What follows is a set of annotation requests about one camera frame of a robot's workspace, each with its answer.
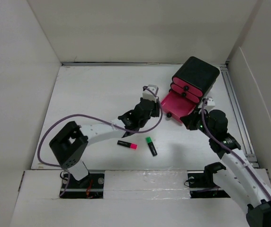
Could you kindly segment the pink bottom drawer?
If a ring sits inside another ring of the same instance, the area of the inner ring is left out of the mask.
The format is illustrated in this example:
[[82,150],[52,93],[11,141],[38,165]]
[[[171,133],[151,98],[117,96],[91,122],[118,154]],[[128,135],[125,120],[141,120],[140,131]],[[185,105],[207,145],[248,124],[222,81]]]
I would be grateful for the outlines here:
[[166,113],[167,118],[173,118],[182,123],[181,117],[189,115],[196,107],[196,104],[180,94],[170,91],[161,101],[162,110]]

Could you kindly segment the black drawer cabinet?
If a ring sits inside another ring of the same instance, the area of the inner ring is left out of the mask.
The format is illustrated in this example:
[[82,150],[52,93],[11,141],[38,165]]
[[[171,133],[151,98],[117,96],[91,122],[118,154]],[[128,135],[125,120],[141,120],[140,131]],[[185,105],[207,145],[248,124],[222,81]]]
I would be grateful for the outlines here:
[[172,79],[173,77],[178,77],[199,88],[203,93],[203,97],[199,97],[201,101],[211,90],[219,74],[220,71],[218,68],[201,59],[191,56],[172,76]]

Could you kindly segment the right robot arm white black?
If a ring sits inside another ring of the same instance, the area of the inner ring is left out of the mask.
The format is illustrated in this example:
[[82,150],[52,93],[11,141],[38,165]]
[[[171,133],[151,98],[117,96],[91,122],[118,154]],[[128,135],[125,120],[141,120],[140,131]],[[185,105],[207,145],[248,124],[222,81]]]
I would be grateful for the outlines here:
[[251,227],[271,227],[271,187],[257,174],[237,140],[228,133],[228,119],[221,110],[202,109],[180,118],[188,130],[199,130],[209,138],[220,162],[204,168],[203,181],[218,186],[245,213]]

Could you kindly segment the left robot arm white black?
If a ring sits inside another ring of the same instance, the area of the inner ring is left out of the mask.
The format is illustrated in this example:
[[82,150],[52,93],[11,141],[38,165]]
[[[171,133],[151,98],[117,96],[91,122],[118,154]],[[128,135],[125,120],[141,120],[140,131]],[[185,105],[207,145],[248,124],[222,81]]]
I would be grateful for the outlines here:
[[110,122],[83,126],[75,121],[68,122],[49,142],[49,147],[59,166],[70,172],[73,182],[82,188],[87,186],[90,180],[90,172],[81,159],[88,146],[109,139],[144,133],[140,129],[152,117],[159,117],[160,111],[159,98],[154,100],[141,98],[133,110]]

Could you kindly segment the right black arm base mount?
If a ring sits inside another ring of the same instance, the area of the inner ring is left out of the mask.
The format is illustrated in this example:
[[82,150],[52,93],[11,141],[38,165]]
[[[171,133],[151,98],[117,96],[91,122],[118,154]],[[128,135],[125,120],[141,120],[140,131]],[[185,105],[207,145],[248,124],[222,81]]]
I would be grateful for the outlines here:
[[226,167],[216,162],[205,166],[202,171],[187,171],[188,179],[184,185],[189,188],[190,198],[229,198],[230,196],[213,181],[213,174],[219,170],[226,170]]

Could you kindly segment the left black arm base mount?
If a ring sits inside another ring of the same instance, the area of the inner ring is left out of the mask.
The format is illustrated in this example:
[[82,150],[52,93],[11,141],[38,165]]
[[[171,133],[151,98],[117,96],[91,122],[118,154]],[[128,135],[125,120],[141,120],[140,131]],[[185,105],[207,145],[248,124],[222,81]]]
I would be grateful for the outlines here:
[[77,181],[68,172],[60,173],[61,199],[103,199],[105,171],[93,171],[84,180]]

